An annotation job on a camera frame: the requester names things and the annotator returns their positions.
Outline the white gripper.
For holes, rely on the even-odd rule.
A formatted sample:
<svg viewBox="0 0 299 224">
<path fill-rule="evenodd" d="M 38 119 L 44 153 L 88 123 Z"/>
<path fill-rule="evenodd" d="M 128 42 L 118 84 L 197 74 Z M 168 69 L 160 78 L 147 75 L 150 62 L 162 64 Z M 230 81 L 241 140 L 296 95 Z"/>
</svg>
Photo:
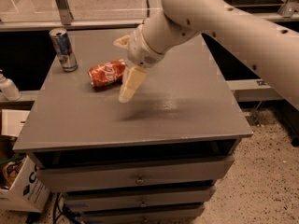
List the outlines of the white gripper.
<svg viewBox="0 0 299 224">
<path fill-rule="evenodd" d="M 145 68 L 151 68 L 164 58 L 163 54 L 154 51 L 146 42 L 142 29 L 138 25 L 130 35 L 124 35 L 114 41 L 114 45 L 121 49 L 127 48 L 127 57 L 136 64 L 126 68 L 122 78 L 119 101 L 128 103 L 147 76 Z"/>
</svg>

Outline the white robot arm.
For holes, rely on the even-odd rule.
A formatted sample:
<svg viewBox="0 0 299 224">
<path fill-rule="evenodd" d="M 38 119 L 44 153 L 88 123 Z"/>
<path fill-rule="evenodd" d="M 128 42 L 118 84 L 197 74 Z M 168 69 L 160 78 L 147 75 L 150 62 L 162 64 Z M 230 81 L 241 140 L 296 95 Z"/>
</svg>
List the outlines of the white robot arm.
<svg viewBox="0 0 299 224">
<path fill-rule="evenodd" d="M 174 46 L 207 34 L 274 91 L 299 109 L 299 34 L 223 0 L 162 0 L 162 9 L 140 24 L 125 43 L 133 63 L 124 73 L 119 101 L 129 102 L 147 70 Z"/>
</svg>

